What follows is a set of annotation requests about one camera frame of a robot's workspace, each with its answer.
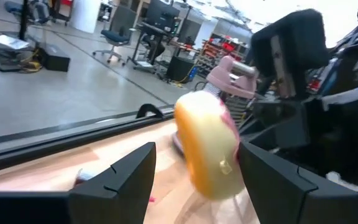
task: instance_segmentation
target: desk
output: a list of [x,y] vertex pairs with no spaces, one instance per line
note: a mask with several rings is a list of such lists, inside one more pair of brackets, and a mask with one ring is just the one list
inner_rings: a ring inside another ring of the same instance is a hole
[[[127,59],[127,63],[128,61],[131,61],[133,64],[135,65],[139,65],[136,61],[136,54],[137,54],[137,51],[139,49],[139,45],[140,45],[140,41],[141,41],[141,38],[143,36],[144,33],[148,34],[148,35],[154,35],[156,36],[156,38],[158,38],[158,41],[157,41],[157,46],[161,44],[161,41],[162,41],[162,37],[164,35],[168,35],[164,30],[162,29],[159,29],[155,26],[152,26],[148,23],[145,23],[145,22],[142,22],[140,24],[140,29],[141,29],[141,32],[140,32],[140,35],[139,35],[139,38],[137,39],[137,43],[136,43],[136,47],[135,47],[135,50],[134,50],[134,54],[132,55],[132,57],[128,57]],[[155,62],[155,58],[154,58],[154,55],[155,55],[155,52],[157,51],[157,48],[154,48],[154,51],[153,51],[153,57],[152,57],[152,61],[150,62],[151,65],[154,65],[154,62]]]
[[189,48],[189,47],[186,47],[186,45],[184,43],[180,43],[180,42],[177,42],[177,41],[174,41],[174,40],[171,40],[169,42],[169,44],[173,45],[176,47],[174,53],[173,53],[173,56],[179,56],[180,52],[182,50],[184,51],[187,51],[187,52],[194,52],[195,55],[199,54],[200,51],[199,50],[196,50],[194,48]]
[[157,162],[146,224],[258,224],[247,191],[237,197],[243,222],[239,221],[233,201],[210,202],[193,188],[183,159],[174,151],[173,121],[155,124],[119,136],[103,139],[18,166],[0,170],[0,191],[69,190],[82,168],[102,172],[139,146],[153,141],[157,145]]

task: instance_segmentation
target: shelving unit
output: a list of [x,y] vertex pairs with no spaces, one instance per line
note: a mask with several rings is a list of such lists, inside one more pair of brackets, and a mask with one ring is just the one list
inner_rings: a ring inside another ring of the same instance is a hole
[[242,62],[247,52],[245,44],[236,44],[223,35],[212,34],[209,40],[203,41],[203,49],[197,58],[198,75],[205,78],[227,55]]

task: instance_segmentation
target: yellow sponge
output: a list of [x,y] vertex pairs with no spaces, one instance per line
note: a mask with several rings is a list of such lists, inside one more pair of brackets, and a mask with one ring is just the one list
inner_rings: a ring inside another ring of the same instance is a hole
[[174,115],[195,188],[211,200],[238,194],[244,188],[234,157],[239,135],[224,103],[205,91],[188,93],[177,101]]

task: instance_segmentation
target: gray floor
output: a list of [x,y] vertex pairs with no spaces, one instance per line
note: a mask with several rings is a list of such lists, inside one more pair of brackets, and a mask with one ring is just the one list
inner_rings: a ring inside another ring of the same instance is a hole
[[[18,30],[15,18],[3,9],[0,0],[0,30]],[[99,33],[80,32],[61,24],[46,29],[47,42],[59,46],[71,58],[68,73],[41,70],[37,73],[0,73],[0,136],[31,131],[61,124],[85,121],[135,111],[144,103],[156,106],[174,104],[189,92],[199,78],[185,88],[160,81],[155,75],[122,67],[107,57],[91,53],[109,49]],[[31,35],[41,37],[42,29],[32,27]],[[117,51],[133,54],[131,46]],[[170,51],[164,52],[169,58]]]

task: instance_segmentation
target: black box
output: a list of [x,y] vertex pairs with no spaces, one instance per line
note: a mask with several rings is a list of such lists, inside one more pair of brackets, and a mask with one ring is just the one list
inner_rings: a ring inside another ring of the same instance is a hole
[[42,66],[47,70],[67,72],[70,65],[70,57],[53,44],[40,44],[40,57]]
[[180,83],[193,81],[195,72],[193,71],[194,61],[173,56],[167,70],[167,78]]

